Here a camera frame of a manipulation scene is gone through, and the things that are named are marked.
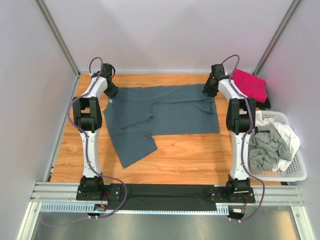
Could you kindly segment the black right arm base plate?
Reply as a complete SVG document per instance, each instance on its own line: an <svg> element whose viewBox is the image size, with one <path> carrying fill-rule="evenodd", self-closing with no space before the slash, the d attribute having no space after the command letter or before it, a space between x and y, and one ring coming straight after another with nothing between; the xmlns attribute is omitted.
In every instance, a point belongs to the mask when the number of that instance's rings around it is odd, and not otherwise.
<svg viewBox="0 0 320 240"><path fill-rule="evenodd" d="M237 203L253 204L256 202L253 189L249 192L236 192L233 193L226 186L209 186L204 189L205 193L209 195L211 202L213 203Z"/></svg>

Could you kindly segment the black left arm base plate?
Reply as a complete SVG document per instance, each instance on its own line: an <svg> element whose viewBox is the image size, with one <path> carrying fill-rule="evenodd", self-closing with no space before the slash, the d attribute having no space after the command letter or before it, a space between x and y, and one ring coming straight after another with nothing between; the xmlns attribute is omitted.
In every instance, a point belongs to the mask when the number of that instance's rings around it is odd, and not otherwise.
<svg viewBox="0 0 320 240"><path fill-rule="evenodd" d="M76 194L78 201L122 201L125 197L125 187L122 184L85 183L79 185Z"/></svg>

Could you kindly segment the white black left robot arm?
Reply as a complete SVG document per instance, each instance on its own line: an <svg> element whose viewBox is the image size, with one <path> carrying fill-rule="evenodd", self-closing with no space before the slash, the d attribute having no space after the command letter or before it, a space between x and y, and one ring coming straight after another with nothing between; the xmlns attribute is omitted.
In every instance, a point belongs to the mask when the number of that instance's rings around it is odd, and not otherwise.
<svg viewBox="0 0 320 240"><path fill-rule="evenodd" d="M100 98L103 94L113 98L118 91L112 79L115 68L103 63L102 69L92 73L91 82L85 92L72 100L73 124L80 132L83 147L83 173L80 185L88 188L87 194L99 201L105 196L102 170L99 162L98 138L102 127Z"/></svg>

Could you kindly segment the blue-grey t-shirt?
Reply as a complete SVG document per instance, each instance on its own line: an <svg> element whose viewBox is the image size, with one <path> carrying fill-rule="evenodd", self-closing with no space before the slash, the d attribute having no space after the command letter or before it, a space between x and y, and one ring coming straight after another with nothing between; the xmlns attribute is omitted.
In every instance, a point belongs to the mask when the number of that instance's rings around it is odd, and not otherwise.
<svg viewBox="0 0 320 240"><path fill-rule="evenodd" d="M103 114L123 168L157 150L154 136L220 131L215 100L202 84L121 87Z"/></svg>

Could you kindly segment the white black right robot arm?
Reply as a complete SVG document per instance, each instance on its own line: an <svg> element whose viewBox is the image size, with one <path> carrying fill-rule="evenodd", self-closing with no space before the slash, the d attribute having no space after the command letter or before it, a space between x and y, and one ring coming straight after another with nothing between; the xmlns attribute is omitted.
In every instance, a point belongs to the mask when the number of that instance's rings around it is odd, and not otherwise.
<svg viewBox="0 0 320 240"><path fill-rule="evenodd" d="M221 63L211 66L202 92L210 97L221 93L228 101L226 127L231 136L232 165L225 196L229 201L236 202L250 190L248 151L250 134L255 127L256 101L239 90Z"/></svg>

